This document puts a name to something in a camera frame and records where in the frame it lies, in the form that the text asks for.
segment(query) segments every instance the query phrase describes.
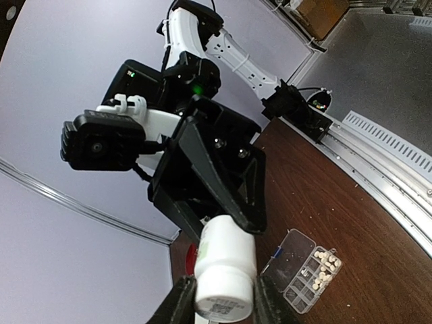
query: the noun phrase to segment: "dark wooden surface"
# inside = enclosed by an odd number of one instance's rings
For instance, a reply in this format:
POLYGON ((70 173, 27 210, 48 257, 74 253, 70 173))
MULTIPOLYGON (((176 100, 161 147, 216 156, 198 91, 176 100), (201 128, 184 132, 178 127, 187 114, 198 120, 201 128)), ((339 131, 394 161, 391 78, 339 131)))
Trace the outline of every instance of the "dark wooden surface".
MULTIPOLYGON (((303 323, 432 323, 432 260, 360 186, 307 141, 273 121, 256 145, 267 155, 268 230, 256 238, 262 269, 286 229, 336 248, 344 266, 303 323)), ((171 246, 173 278, 189 247, 171 246)))

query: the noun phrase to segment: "gray floor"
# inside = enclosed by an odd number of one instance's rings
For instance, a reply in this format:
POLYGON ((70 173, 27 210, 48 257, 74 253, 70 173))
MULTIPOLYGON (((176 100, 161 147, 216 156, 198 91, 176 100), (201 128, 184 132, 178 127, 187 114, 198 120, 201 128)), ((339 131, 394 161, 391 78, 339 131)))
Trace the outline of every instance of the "gray floor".
POLYGON ((413 20, 351 10, 301 85, 333 90, 331 116, 353 110, 432 155, 432 26, 413 20))

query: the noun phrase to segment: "screw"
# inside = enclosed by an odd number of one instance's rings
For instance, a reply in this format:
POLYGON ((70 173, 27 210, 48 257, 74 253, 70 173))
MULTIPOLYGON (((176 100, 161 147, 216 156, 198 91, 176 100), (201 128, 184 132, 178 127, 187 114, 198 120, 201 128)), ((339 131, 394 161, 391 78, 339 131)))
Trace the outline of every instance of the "screw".
POLYGON ((221 140, 220 138, 215 138, 215 148, 222 149, 226 145, 226 141, 221 140))
POLYGON ((93 153, 99 153, 102 151, 103 145, 101 143, 94 143, 92 145, 92 152, 93 153))
POLYGON ((247 150, 244 150, 243 148, 240 149, 238 152, 238 157, 241 159, 245 159, 249 156, 249 152, 247 150))

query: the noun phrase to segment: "pill organizer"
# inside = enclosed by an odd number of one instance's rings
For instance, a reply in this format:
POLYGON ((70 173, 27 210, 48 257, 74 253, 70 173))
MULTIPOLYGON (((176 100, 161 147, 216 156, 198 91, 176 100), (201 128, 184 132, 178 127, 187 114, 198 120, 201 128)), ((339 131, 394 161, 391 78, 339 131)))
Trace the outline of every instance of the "pill organizer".
POLYGON ((336 250, 326 250, 308 236, 291 229, 261 274, 269 276, 291 307, 307 313, 335 279, 342 262, 336 250))

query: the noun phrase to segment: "cardboard box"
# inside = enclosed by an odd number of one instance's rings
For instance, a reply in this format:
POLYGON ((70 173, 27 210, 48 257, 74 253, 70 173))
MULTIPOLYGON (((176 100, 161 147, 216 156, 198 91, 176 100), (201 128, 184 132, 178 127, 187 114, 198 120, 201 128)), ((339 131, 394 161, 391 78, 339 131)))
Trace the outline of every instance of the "cardboard box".
POLYGON ((294 13, 304 28, 323 40, 350 6, 348 0, 297 0, 294 13))

